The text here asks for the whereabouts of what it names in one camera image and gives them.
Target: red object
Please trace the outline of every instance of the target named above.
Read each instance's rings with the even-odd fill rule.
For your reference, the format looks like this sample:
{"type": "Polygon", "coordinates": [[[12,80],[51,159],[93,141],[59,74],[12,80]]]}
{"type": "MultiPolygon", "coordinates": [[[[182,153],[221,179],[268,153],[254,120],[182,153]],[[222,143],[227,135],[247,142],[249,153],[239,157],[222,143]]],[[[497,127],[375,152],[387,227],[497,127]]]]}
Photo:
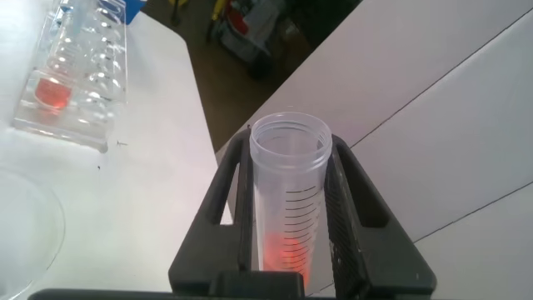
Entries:
{"type": "Polygon", "coordinates": [[[70,101],[71,94],[71,88],[43,78],[39,80],[39,84],[35,89],[35,97],[37,97],[41,103],[53,108],[66,107],[70,101]]]}
{"type": "Polygon", "coordinates": [[[306,287],[311,272],[311,243],[283,238],[281,234],[267,234],[263,244],[263,270],[298,272],[303,276],[306,287]]]}
{"type": "Polygon", "coordinates": [[[244,17],[231,6],[227,14],[227,19],[240,34],[246,35],[248,33],[248,25],[244,22],[244,17]]]}

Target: blue object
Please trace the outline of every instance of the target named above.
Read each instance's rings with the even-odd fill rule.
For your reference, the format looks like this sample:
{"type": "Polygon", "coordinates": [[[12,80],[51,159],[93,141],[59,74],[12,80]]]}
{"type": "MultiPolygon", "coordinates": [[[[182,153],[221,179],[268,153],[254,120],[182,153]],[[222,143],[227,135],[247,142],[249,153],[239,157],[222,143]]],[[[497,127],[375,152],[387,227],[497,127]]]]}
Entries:
{"type": "Polygon", "coordinates": [[[128,25],[147,2],[146,0],[124,0],[124,2],[126,3],[126,25],[128,25]]]}

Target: white surface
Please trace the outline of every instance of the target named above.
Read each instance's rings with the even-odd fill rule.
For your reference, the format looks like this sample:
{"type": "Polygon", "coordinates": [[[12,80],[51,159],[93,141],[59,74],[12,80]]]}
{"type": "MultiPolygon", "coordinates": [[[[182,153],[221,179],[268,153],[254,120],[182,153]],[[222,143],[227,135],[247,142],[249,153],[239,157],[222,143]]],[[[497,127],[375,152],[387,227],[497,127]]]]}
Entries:
{"type": "Polygon", "coordinates": [[[533,182],[533,12],[352,151],[413,240],[533,182]]]}
{"type": "Polygon", "coordinates": [[[271,113],[309,113],[351,146],[531,8],[531,0],[363,1],[241,129],[271,113]]]}
{"type": "Polygon", "coordinates": [[[18,132],[7,124],[46,3],[0,11],[0,163],[48,185],[66,215],[62,250],[31,291],[169,291],[167,270],[217,169],[187,46],[143,13],[133,20],[129,104],[108,153],[18,132]]]}
{"type": "Polygon", "coordinates": [[[531,299],[533,185],[416,243],[437,276],[434,299],[531,299]]]}

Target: plastic graduated cylinder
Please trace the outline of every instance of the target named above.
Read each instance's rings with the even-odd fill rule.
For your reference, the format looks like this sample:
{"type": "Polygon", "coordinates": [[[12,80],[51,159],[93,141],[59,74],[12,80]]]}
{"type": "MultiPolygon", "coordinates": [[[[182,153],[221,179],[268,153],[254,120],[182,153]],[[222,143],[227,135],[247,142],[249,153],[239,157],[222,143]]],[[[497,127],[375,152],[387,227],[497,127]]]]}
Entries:
{"type": "Polygon", "coordinates": [[[307,285],[331,131],[316,117],[280,112],[254,124],[250,151],[259,267],[299,272],[307,285]]]}

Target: clear petri dish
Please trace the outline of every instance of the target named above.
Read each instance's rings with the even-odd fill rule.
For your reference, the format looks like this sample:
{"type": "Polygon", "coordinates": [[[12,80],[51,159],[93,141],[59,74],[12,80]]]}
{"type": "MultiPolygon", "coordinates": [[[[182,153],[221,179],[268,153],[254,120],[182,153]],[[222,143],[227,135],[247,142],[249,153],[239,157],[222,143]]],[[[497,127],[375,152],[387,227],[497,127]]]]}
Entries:
{"type": "Polygon", "coordinates": [[[0,300],[14,299],[44,275],[65,236],[52,191],[0,168],[0,300]]]}

